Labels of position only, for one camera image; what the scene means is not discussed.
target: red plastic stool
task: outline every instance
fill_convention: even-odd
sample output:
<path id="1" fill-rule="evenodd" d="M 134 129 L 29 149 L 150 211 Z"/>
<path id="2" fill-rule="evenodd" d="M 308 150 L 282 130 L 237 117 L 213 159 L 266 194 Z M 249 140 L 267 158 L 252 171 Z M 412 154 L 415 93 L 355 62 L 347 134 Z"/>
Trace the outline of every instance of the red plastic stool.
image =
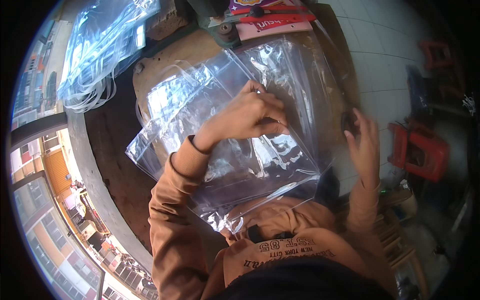
<path id="1" fill-rule="evenodd" d="M 420 47 L 427 57 L 427 63 L 424 65 L 425 69 L 453 66 L 453 59 L 447 44 L 425 41 L 420 42 Z"/>
<path id="2" fill-rule="evenodd" d="M 393 123 L 388 123 L 388 129 L 394 133 L 393 154 L 388 157 L 392 165 L 434 182 L 442 178 L 447 169 L 450 153 L 450 146 L 444 140 L 414 121 L 410 121 L 408 130 Z M 422 166 L 407 161 L 408 148 L 423 152 Z"/>

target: clear plastic bag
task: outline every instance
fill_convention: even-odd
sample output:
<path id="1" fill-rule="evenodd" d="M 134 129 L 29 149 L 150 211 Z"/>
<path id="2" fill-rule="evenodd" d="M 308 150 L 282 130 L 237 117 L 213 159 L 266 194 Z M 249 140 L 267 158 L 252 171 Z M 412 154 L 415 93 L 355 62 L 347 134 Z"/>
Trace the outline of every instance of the clear plastic bag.
<path id="1" fill-rule="evenodd" d="M 177 151 L 188 135 L 195 134 L 251 79 L 229 50 L 193 69 L 167 78 L 149 93 L 152 119 L 126 151 L 156 180 L 168 154 Z M 243 229 L 246 213 L 287 192 L 311 199 L 320 172 L 292 128 L 290 133 L 221 141 L 212 153 L 204 182 L 192 196 L 192 211 L 215 230 L 227 228 L 236 233 Z M 262 197 L 235 215 L 229 214 L 238 204 Z"/>
<path id="2" fill-rule="evenodd" d="M 115 94 L 119 62 L 145 46 L 143 22 L 159 9 L 158 0 L 95 0 L 77 14 L 57 90 L 65 107 L 85 112 Z"/>
<path id="3" fill-rule="evenodd" d="M 300 43 L 302 35 L 290 34 L 259 45 L 250 43 L 235 54 L 255 80 L 284 102 L 290 125 L 323 171 L 332 162 L 331 110 L 322 72 L 312 51 Z"/>

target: white tile floor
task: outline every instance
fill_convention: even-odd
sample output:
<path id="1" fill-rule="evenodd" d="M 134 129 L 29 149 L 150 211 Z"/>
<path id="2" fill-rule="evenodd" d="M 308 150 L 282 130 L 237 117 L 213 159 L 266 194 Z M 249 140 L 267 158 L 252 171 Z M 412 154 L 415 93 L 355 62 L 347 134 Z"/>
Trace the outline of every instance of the white tile floor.
<path id="1" fill-rule="evenodd" d="M 417 46 L 432 39 L 431 28 L 404 0 L 318 0 L 329 4 L 347 40 L 359 84 L 361 108 L 378 122 L 380 178 L 394 180 L 402 170 L 387 162 L 392 153 L 390 122 L 405 123 L 410 114 L 407 65 L 415 65 L 424 77 L 425 58 Z M 334 172 L 340 195 L 350 192 L 358 175 L 346 145 L 334 150 Z"/>

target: right hand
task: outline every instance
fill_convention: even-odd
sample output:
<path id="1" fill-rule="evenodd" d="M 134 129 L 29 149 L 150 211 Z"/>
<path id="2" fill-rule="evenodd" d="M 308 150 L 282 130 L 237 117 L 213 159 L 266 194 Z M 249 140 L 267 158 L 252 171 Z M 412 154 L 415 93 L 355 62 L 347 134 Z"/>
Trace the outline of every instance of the right hand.
<path id="1" fill-rule="evenodd" d="M 283 102 L 274 94 L 267 93 L 260 83 L 249 80 L 223 110 L 202 125 L 193 144 L 199 151 L 210 152 L 223 139 L 247 139 L 270 133 L 290 134 L 284 108 Z M 276 122 L 261 123 L 267 117 Z"/>
<path id="2" fill-rule="evenodd" d="M 373 190 L 380 183 L 378 126 L 373 120 L 360 113 L 358 109 L 354 108 L 353 112 L 357 116 L 355 125 L 360 127 L 360 146 L 357 146 L 351 132 L 345 130 L 344 134 L 350 149 L 350 157 L 360 176 L 363 187 L 367 190 Z"/>

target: finger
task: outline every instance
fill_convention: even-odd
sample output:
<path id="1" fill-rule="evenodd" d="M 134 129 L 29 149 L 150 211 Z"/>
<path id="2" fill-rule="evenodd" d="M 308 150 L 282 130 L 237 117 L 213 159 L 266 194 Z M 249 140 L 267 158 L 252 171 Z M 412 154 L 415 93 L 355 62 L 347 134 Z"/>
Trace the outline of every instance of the finger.
<path id="1" fill-rule="evenodd" d="M 245 86 L 242 88 L 240 91 L 241 93 L 250 93 L 254 92 L 255 90 L 260 91 L 260 93 L 266 93 L 267 91 L 265 90 L 264 86 L 255 80 L 249 80 L 245 84 Z"/>
<path id="2" fill-rule="evenodd" d="M 284 126 L 288 126 L 287 115 L 285 112 L 269 103 L 265 103 L 264 118 L 267 117 L 279 121 Z"/>
<path id="3" fill-rule="evenodd" d="M 357 148 L 357 143 L 355 142 L 355 137 L 353 137 L 353 134 L 345 130 L 343 132 L 345 134 L 345 137 L 347 138 L 347 143 L 348 143 L 348 148 L 350 149 L 350 154 L 353 156 L 357 155 L 358 148 Z"/>
<path id="4" fill-rule="evenodd" d="M 285 104 L 281 100 L 278 100 L 274 94 L 265 93 L 265 94 L 258 94 L 257 95 L 261 100 L 270 103 L 277 108 L 283 110 L 285 108 Z"/>
<path id="5" fill-rule="evenodd" d="M 285 125 L 277 122 L 273 122 L 273 123 L 256 125 L 255 133 L 258 134 L 258 136 L 264 135 L 264 134 L 271 134 L 271 133 L 281 133 L 281 134 L 289 135 L 290 131 Z"/>
<path id="6" fill-rule="evenodd" d="M 360 133 L 367 134 L 370 127 L 368 119 L 356 108 L 353 109 L 353 113 L 357 116 L 357 121 L 360 122 Z"/>

